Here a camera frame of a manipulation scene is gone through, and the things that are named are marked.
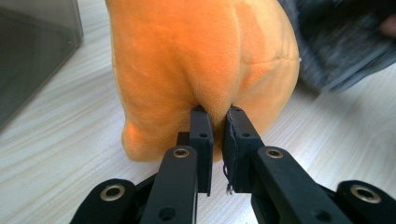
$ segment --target orange fur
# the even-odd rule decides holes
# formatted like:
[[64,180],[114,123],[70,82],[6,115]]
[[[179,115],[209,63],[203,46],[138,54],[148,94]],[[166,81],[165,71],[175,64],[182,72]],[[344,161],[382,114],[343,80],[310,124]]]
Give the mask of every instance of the orange fur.
[[106,0],[113,66],[125,111],[122,143],[154,161],[190,127],[201,105],[220,159],[224,117],[243,108],[259,133],[290,98],[299,54],[276,0]]

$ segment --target wooden surface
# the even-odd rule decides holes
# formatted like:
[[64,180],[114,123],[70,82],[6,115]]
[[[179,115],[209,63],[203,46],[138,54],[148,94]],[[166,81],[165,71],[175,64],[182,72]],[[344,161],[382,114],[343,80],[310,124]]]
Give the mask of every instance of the wooden surface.
[[[0,223],[68,223],[93,187],[139,183],[158,162],[129,161],[111,71],[104,1],[80,0],[84,40],[73,57],[0,132]],[[340,94],[298,85],[264,143],[287,149],[321,185],[359,179],[396,197],[396,65]],[[198,223],[256,223],[249,195],[229,196],[222,162]]]

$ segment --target gray fabric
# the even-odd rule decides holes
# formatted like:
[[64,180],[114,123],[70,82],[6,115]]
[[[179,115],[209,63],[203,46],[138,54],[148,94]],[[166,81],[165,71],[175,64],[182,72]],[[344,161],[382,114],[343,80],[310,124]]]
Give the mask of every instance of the gray fabric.
[[297,38],[299,78],[316,91],[344,91],[396,63],[375,8],[354,0],[278,0]]

